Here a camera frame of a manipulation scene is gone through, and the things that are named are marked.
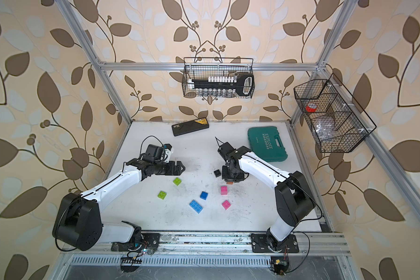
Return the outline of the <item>light blue long lego brick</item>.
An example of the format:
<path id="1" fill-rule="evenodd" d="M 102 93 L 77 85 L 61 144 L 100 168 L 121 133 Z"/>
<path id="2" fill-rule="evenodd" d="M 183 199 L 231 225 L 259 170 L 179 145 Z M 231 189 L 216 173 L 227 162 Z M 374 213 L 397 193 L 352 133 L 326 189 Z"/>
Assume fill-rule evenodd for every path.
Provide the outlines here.
<path id="1" fill-rule="evenodd" d="M 199 203 L 197 203 L 196 202 L 196 200 L 192 200 L 190 203 L 189 203 L 189 206 L 194 210 L 194 211 L 196 211 L 196 213 L 198 213 L 198 214 L 200 214 L 201 213 L 201 211 L 203 210 L 203 207 L 199 204 Z"/>

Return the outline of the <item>pink lego brick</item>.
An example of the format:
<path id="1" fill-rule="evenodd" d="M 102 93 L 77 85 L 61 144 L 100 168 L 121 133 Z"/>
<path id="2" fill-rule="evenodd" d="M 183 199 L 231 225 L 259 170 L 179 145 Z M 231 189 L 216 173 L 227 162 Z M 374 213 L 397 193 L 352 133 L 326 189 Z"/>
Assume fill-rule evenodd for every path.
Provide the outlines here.
<path id="1" fill-rule="evenodd" d="M 226 185 L 223 185 L 223 186 L 220 187 L 220 194 L 222 196 L 225 196 L 225 195 L 228 194 L 228 187 Z"/>
<path id="2" fill-rule="evenodd" d="M 231 207 L 231 203 L 228 201 L 228 200 L 225 200 L 223 203 L 222 203 L 222 207 L 225 209 L 225 210 L 228 210 L 230 207 Z"/>

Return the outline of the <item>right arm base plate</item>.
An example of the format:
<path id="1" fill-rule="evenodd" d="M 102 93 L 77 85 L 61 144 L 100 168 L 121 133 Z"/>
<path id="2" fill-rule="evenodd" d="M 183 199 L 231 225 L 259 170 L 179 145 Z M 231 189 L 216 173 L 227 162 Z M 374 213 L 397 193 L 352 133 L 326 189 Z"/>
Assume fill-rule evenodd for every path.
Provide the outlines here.
<path id="1" fill-rule="evenodd" d="M 294 234 L 290 234 L 282 241 L 276 240 L 267 233 L 252 233 L 250 235 L 253 253 L 298 253 L 299 246 Z"/>

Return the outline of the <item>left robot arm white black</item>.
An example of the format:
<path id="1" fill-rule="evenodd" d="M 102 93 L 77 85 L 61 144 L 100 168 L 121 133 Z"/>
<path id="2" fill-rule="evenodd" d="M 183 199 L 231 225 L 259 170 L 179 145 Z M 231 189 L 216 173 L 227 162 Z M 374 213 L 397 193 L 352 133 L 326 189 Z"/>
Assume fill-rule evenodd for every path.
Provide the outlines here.
<path id="1" fill-rule="evenodd" d="M 73 249 L 86 251 L 101 243 L 130 243 L 141 228 L 127 221 L 119 224 L 102 222 L 102 212 L 130 187 L 146 178 L 179 176 L 186 170 L 181 161 L 150 162 L 132 159 L 122 171 L 80 194 L 69 193 L 63 197 L 52 236 L 55 244 L 62 241 Z"/>

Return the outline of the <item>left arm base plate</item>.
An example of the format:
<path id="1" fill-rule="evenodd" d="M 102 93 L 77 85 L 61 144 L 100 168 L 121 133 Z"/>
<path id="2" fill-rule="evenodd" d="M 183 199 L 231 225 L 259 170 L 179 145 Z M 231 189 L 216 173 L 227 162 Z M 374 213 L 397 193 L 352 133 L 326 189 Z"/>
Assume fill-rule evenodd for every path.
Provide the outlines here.
<path id="1" fill-rule="evenodd" d="M 154 254 L 159 247 L 160 237 L 160 233 L 140 233 L 133 236 L 127 243 L 113 243 L 111 251 Z"/>

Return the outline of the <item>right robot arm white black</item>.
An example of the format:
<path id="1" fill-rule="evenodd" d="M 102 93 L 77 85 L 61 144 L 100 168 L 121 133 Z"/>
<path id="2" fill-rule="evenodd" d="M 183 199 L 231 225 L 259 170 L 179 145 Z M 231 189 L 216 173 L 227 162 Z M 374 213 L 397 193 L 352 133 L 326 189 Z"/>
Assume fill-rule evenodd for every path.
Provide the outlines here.
<path id="1" fill-rule="evenodd" d="M 247 147 L 236 149 L 227 142 L 219 146 L 218 154 L 225 162 L 222 178 L 227 182 L 242 182 L 251 175 L 274 191 L 278 218 L 267 230 L 273 243 L 283 242 L 317 207 L 301 172 L 289 173 L 276 168 Z"/>

